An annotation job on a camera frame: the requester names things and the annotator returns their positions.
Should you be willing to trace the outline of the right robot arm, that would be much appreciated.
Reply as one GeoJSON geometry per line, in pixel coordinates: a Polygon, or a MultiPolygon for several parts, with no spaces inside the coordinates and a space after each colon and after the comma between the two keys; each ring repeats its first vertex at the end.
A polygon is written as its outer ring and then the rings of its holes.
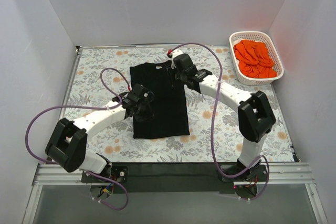
{"type": "Polygon", "coordinates": [[[261,150],[267,134],[276,122],[266,94],[261,91],[250,93],[221,82],[210,71],[202,69],[194,74],[171,71],[171,78],[189,89],[215,99],[214,110],[219,102],[231,108],[238,116],[238,126],[243,136],[243,147],[237,164],[230,170],[220,168],[214,151],[214,123],[211,122],[211,151],[218,172],[225,178],[251,180],[257,174],[261,150]]]}

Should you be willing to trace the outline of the black t shirt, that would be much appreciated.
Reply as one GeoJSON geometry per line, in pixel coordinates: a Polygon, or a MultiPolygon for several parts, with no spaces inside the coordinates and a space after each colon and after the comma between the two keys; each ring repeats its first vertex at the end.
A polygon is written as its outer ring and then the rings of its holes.
{"type": "Polygon", "coordinates": [[[146,122],[133,121],[133,137],[156,139],[188,136],[188,115],[184,85],[172,80],[171,62],[143,63],[130,67],[131,85],[148,88],[154,99],[150,102],[153,118],[146,122]]]}

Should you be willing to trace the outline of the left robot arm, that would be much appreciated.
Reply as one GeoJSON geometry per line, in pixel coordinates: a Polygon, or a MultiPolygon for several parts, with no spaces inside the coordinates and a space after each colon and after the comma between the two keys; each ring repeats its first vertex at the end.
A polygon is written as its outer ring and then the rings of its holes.
{"type": "Polygon", "coordinates": [[[87,150],[87,142],[107,127],[128,117],[148,120],[153,116],[148,99],[136,103],[125,98],[121,104],[110,101],[103,110],[96,110],[72,121],[59,120],[46,146],[45,153],[65,171],[78,169],[93,172],[100,182],[111,178],[110,163],[102,155],[87,150]]]}

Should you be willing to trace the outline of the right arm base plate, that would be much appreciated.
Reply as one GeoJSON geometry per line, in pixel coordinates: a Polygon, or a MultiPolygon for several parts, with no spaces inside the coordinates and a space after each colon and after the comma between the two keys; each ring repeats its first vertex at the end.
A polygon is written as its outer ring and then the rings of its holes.
{"type": "Polygon", "coordinates": [[[264,182],[266,180],[268,171],[265,165],[257,164],[242,173],[245,168],[239,163],[221,165],[220,171],[217,171],[218,178],[223,182],[252,182],[256,179],[264,182]]]}

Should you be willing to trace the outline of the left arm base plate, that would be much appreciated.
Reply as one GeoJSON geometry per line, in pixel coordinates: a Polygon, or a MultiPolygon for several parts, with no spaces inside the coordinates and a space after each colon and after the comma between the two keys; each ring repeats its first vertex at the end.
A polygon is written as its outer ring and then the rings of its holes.
{"type": "MultiPolygon", "coordinates": [[[[99,176],[113,179],[119,183],[125,183],[128,179],[128,167],[126,166],[112,166],[105,168],[99,176]]],[[[82,183],[107,183],[105,179],[94,177],[86,172],[82,173],[81,177],[82,183]]]]}

